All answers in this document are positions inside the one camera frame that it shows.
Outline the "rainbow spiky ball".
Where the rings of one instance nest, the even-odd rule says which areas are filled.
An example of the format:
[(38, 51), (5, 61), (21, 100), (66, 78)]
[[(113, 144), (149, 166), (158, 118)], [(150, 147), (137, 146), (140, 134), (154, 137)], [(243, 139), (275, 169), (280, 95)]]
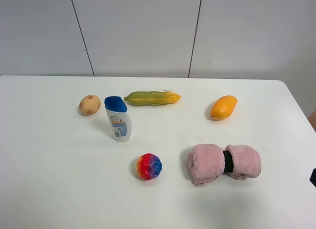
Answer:
[(162, 171), (162, 162), (158, 156), (147, 153), (140, 156), (137, 160), (137, 173), (143, 180), (157, 178)]

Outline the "brown object at right edge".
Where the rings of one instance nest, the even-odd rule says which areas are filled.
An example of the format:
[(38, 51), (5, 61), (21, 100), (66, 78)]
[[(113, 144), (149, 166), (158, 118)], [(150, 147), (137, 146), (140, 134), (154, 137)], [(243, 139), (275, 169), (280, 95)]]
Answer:
[(308, 121), (311, 124), (312, 128), (314, 129), (314, 131), (316, 131), (316, 112), (312, 113), (308, 117)]

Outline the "black object at right edge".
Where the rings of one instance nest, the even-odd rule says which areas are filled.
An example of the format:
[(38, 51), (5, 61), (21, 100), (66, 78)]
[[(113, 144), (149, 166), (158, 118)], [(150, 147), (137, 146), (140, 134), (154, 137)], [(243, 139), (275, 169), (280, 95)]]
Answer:
[(316, 169), (314, 168), (311, 176), (310, 176), (310, 182), (316, 187)]

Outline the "green yellow corn cob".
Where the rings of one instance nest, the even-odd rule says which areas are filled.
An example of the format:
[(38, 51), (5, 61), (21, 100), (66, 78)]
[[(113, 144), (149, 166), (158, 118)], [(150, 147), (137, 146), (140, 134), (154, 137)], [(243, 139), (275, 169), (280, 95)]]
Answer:
[(176, 103), (181, 99), (179, 94), (171, 90), (135, 91), (125, 96), (123, 100), (133, 106), (160, 106)]

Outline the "white blue shampoo bottle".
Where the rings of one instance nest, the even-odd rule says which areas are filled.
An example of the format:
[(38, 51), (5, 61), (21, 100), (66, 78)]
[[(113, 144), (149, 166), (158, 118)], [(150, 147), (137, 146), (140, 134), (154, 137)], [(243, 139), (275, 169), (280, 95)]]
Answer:
[(114, 139), (118, 142), (129, 141), (132, 126), (124, 100), (119, 96), (109, 96), (104, 104)]

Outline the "orange mango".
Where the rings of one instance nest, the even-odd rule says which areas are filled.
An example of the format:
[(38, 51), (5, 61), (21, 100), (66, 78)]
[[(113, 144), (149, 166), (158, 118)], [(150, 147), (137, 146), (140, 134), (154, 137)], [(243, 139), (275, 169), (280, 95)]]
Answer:
[(237, 98), (226, 95), (219, 98), (211, 109), (211, 118), (214, 120), (224, 120), (231, 116), (237, 105)]

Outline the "brown potato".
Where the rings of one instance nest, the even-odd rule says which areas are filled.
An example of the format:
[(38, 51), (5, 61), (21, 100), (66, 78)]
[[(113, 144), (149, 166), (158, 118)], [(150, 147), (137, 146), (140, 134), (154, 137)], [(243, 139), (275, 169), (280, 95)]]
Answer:
[(101, 106), (99, 97), (95, 95), (85, 96), (79, 104), (79, 111), (82, 115), (92, 115), (96, 113)]

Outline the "rolled pink towel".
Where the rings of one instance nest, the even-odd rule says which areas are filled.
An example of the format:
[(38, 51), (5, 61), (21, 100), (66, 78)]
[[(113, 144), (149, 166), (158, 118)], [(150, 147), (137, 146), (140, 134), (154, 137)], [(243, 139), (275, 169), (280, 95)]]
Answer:
[(187, 156), (188, 170), (195, 185), (212, 182), (226, 174), (235, 180), (257, 178), (262, 169), (259, 153), (248, 145), (215, 144), (193, 146)]

